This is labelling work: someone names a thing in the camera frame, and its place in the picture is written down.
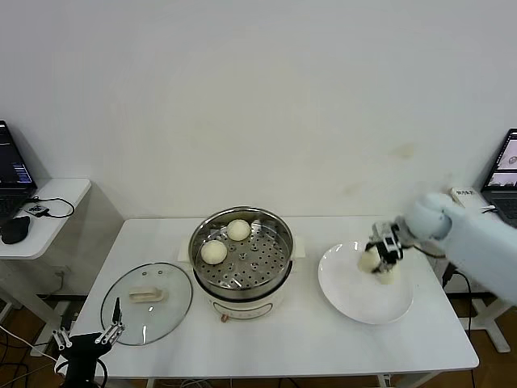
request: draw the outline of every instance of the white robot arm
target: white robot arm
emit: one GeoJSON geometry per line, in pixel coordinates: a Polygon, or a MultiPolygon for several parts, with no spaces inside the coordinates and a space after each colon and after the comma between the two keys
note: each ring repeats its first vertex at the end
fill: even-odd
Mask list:
{"type": "MultiPolygon", "coordinates": [[[[388,229],[400,248],[398,259],[403,247],[432,242],[462,272],[500,298],[517,304],[517,230],[513,227],[470,213],[444,194],[428,194],[389,228],[386,224],[374,226],[374,241],[386,246],[388,229]]],[[[385,268],[389,267],[387,263],[393,265],[393,256],[391,260],[380,256],[385,268]]]]}

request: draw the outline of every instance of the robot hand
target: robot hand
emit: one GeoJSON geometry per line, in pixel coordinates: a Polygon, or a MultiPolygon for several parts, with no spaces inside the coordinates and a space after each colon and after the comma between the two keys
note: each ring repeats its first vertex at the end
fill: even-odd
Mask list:
{"type": "Polygon", "coordinates": [[[366,250],[377,247],[380,265],[388,271],[402,259],[402,250],[430,242],[462,272],[487,289],[517,303],[517,230],[499,220],[470,213],[444,194],[428,194],[395,222],[380,222],[366,250]]]}
{"type": "Polygon", "coordinates": [[[65,382],[61,385],[61,388],[96,387],[94,378],[98,362],[104,369],[104,379],[107,379],[106,366],[99,358],[111,350],[111,346],[122,334],[124,324],[121,318],[120,300],[117,298],[112,324],[104,332],[69,337],[69,332],[64,328],[61,328],[59,331],[53,331],[53,337],[56,340],[59,353],[67,360],[66,363],[61,364],[58,368],[68,365],[65,382]]]}

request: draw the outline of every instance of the glass lid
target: glass lid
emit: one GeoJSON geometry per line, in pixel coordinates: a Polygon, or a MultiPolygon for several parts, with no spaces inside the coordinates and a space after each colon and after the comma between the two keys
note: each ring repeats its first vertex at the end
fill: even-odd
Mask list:
{"type": "Polygon", "coordinates": [[[123,275],[107,292],[100,316],[111,325],[116,299],[125,330],[118,342],[150,344],[173,331],[188,312],[192,285],[187,274],[168,263],[144,264],[123,275]]]}

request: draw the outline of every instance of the white plate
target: white plate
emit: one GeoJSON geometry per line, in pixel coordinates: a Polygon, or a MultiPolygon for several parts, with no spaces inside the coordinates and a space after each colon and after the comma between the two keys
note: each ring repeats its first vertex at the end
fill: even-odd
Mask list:
{"type": "Polygon", "coordinates": [[[382,285],[376,276],[357,268],[362,253],[358,245],[338,244],[323,255],[317,269],[323,293],[336,309],[356,321],[380,325],[400,319],[413,303],[413,287],[404,268],[399,268],[392,285],[382,285]]]}

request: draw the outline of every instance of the laptop screen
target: laptop screen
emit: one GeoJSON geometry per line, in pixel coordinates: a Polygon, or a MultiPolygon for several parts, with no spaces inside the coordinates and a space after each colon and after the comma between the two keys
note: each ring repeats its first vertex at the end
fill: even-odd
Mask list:
{"type": "Polygon", "coordinates": [[[22,156],[4,121],[0,121],[0,188],[32,186],[22,156]]]}
{"type": "Polygon", "coordinates": [[[511,129],[483,189],[517,188],[517,129],[511,129]]]}

